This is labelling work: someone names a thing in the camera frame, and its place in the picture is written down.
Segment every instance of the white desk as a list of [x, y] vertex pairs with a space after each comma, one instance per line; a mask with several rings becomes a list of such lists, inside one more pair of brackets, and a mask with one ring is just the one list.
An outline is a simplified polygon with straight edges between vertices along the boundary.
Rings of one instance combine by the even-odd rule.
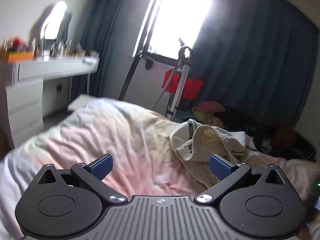
[[82, 74], [88, 74], [89, 79], [89, 74], [97, 71], [98, 63], [99, 59], [74, 57], [16, 64], [0, 62], [0, 127], [11, 147], [43, 130], [44, 80]]

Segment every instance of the bright window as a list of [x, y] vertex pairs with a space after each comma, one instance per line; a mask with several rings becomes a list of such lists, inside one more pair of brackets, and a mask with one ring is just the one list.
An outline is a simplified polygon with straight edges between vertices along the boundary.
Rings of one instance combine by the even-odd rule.
[[210, 6], [211, 0], [163, 0], [148, 52], [177, 59], [178, 38], [193, 47]]

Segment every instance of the pastel duvet cover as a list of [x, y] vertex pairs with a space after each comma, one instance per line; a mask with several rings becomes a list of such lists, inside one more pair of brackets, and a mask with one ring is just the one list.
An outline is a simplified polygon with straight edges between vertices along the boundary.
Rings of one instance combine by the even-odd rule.
[[[97, 99], [57, 126], [32, 137], [0, 163], [0, 239], [23, 237], [14, 209], [22, 193], [45, 163], [68, 169], [110, 153], [112, 172], [103, 180], [126, 195], [191, 195], [206, 190], [187, 172], [169, 142], [178, 125], [140, 106]], [[302, 198], [307, 195], [315, 163], [285, 161], [260, 154], [260, 165], [277, 163]], [[313, 239], [320, 239], [319, 223], [312, 223]]]

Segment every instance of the curtain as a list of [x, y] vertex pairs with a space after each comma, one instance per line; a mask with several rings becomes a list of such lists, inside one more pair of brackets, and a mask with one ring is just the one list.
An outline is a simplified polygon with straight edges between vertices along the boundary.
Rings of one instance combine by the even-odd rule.
[[315, 71], [318, 32], [286, 0], [212, 0], [191, 64], [205, 85], [189, 106], [217, 101], [258, 122], [295, 125]]
[[[81, 39], [82, 48], [95, 50], [100, 57], [97, 72], [90, 76], [92, 96], [103, 95], [112, 46], [125, 12], [124, 0], [96, 0], [92, 9]], [[73, 77], [71, 100], [86, 93], [86, 84], [86, 75]]]

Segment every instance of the white wall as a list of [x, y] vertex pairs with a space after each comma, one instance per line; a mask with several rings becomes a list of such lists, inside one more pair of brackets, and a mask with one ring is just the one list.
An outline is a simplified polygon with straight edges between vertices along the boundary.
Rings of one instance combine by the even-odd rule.
[[[116, 39], [104, 95], [118, 98], [123, 82], [129, 71], [133, 58], [131, 57], [139, 29], [150, 0], [131, 0], [130, 15], [125, 18]], [[318, 28], [320, 28], [320, 0], [288, 0], [302, 11]], [[144, 67], [141, 60], [132, 78], [125, 96], [125, 101], [149, 108], [161, 91], [164, 73], [168, 66], [155, 64], [150, 70]], [[166, 92], [159, 102], [157, 112], [164, 114], [168, 100]], [[296, 131], [317, 147], [320, 161], [320, 46], [316, 72], [311, 86], [306, 106], [297, 123]]]
[[[28, 41], [32, 39], [31, 29], [44, 9], [62, 0], [0, 0], [0, 42], [16, 35]], [[80, 42], [84, 27], [95, 0], [63, 0], [73, 16], [69, 25], [69, 39], [74, 46]], [[62, 92], [57, 93], [57, 85], [62, 84]], [[68, 105], [70, 78], [44, 82], [44, 116]]]

